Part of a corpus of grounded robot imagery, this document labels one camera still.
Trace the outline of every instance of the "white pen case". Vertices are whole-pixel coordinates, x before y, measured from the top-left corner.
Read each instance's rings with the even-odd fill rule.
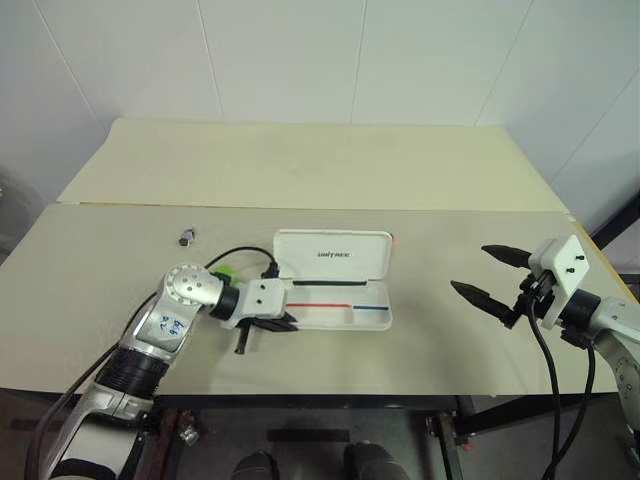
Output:
[[[393,316],[384,277],[388,232],[280,230],[273,252],[287,285],[286,311],[301,330],[383,331]]]

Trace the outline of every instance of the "white tabletop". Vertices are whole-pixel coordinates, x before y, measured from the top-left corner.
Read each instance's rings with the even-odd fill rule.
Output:
[[[177,245],[195,226],[195,244]],[[397,238],[387,277],[394,323],[386,332],[254,330],[247,354],[237,331],[201,318],[161,383],[165,394],[529,394],[548,393],[546,367],[526,321],[507,330],[467,304],[452,279],[512,304],[525,271],[480,250],[502,243],[532,250],[575,232],[564,213],[49,207],[0,268],[0,386],[62,391],[116,341],[136,305],[165,271],[206,262],[242,244],[270,248],[280,228],[387,230]],[[599,254],[584,287],[624,296]],[[251,278],[264,260],[228,265]],[[562,392],[582,390],[586,354],[544,332]],[[595,391],[614,391],[599,359]]]
[[[501,127],[121,119],[59,201],[567,212]]]

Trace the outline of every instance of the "metal robot arm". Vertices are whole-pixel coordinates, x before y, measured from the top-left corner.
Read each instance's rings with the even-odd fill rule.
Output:
[[[199,265],[173,267],[64,423],[40,464],[39,478],[132,475],[141,452],[138,431],[196,315],[208,312],[233,328],[246,317],[283,317],[284,298],[284,286],[277,278],[234,288]]]
[[[614,297],[601,299],[578,288],[589,264],[575,235],[546,240],[533,254],[504,245],[482,249],[501,262],[531,270],[520,284],[523,293],[509,308],[473,285],[451,282],[456,291],[507,328],[525,314],[527,299],[534,297],[535,313],[544,327],[559,325],[562,338],[574,346],[592,343],[609,363],[627,422],[640,430],[640,305]]]

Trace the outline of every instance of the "red line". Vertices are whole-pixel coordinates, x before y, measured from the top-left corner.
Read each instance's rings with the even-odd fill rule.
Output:
[[[346,303],[287,303],[287,307],[331,307],[331,308],[351,308]]]

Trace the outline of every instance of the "blue line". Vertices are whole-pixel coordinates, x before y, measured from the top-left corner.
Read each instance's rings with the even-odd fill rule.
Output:
[[[389,310],[389,307],[373,307],[370,305],[354,305],[354,310]]]

